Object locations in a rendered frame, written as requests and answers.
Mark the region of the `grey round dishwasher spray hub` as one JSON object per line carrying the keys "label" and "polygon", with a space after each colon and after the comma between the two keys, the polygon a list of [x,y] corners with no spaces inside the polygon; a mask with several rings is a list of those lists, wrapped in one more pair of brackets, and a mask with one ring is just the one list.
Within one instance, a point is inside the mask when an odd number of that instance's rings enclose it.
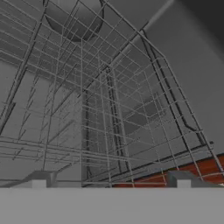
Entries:
{"label": "grey round dishwasher spray hub", "polygon": [[92,39],[102,28],[103,0],[43,0],[42,4],[46,1],[47,23],[73,42]]}

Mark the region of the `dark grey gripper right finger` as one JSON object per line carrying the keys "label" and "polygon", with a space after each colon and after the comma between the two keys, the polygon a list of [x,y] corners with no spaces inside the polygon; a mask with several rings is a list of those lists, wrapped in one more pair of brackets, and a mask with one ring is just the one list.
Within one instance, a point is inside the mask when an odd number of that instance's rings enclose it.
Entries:
{"label": "dark grey gripper right finger", "polygon": [[199,179],[190,171],[168,171],[166,183],[172,188],[223,188],[223,185]]}

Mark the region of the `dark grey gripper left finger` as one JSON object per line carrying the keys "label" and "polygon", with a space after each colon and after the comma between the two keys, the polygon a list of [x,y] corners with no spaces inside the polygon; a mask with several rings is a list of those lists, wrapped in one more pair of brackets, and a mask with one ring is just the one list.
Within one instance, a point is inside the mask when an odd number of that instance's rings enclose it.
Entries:
{"label": "dark grey gripper left finger", "polygon": [[57,173],[55,171],[34,171],[25,177],[17,186],[23,188],[57,187]]}

